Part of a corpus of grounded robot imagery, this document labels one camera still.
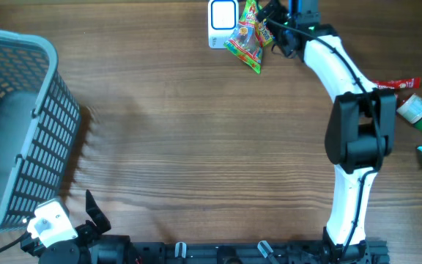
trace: bottle with green cap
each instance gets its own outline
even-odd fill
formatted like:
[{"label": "bottle with green cap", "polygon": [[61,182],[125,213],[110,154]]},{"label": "bottle with green cap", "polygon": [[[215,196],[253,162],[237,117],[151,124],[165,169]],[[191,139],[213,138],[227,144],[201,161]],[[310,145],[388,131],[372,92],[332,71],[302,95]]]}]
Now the bottle with green cap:
[{"label": "bottle with green cap", "polygon": [[422,98],[415,93],[402,98],[398,96],[399,102],[396,112],[410,122],[415,128],[422,131]]}]

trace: bottle label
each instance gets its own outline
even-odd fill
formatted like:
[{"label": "bottle label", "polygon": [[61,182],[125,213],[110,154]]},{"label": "bottle label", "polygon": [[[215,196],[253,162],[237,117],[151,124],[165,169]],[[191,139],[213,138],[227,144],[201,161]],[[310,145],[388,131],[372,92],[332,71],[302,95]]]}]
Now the bottle label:
[{"label": "bottle label", "polygon": [[403,106],[396,110],[408,122],[414,124],[422,118],[422,98],[417,95],[412,95]]}]

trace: white robotic arm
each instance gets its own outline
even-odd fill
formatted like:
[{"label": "white robotic arm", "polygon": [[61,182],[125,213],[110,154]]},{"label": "white robotic arm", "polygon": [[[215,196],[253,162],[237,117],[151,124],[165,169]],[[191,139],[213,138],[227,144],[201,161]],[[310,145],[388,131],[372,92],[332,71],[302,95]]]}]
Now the white robotic arm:
[{"label": "white robotic arm", "polygon": [[[352,60],[347,56],[339,37],[327,35],[320,37],[320,39],[336,48],[340,55],[347,60],[367,92],[371,92],[372,89],[376,87],[374,83],[364,77]],[[325,86],[332,101],[335,100],[336,96],[343,95],[346,92],[352,92],[354,94],[363,92],[355,83],[347,66],[337,55],[319,41],[311,40],[306,43],[304,61],[320,78],[320,81]],[[355,218],[358,199],[362,199],[359,222],[349,244],[358,244],[366,238],[364,232],[364,219],[366,216],[369,192],[377,173],[367,176],[364,184],[363,196],[358,197],[358,194],[360,179],[367,171],[371,170],[372,168],[356,169],[352,174],[348,174],[339,165],[335,165],[333,208],[330,220],[328,220],[327,223],[327,232],[334,244],[346,245],[349,232],[352,229],[352,221]]]}]

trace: plastic basket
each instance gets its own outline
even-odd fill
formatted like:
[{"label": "plastic basket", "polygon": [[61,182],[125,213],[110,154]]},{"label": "plastic basket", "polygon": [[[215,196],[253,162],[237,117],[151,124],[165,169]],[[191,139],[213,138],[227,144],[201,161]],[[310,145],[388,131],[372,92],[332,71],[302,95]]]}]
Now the plastic basket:
[{"label": "plastic basket", "polygon": [[44,38],[0,30],[0,231],[57,195],[81,121]]}]

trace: wood grain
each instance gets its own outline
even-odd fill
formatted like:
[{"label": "wood grain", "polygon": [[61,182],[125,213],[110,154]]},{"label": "wood grain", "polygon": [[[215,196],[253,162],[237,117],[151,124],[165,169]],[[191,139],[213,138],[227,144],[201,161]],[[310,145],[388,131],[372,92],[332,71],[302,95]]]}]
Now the wood grain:
[{"label": "wood grain", "polygon": [[[422,77],[422,1],[324,0],[320,10],[368,78]],[[266,50],[257,75],[208,48],[206,16],[205,1],[0,7],[0,29],[56,46],[83,105],[60,192],[74,224],[87,218],[88,188],[110,233],[133,241],[320,238],[334,184],[330,98],[297,60]],[[366,230],[388,241],[392,263],[422,263],[420,144],[398,118],[370,197]],[[37,262],[17,248],[0,254],[9,260]]]}]

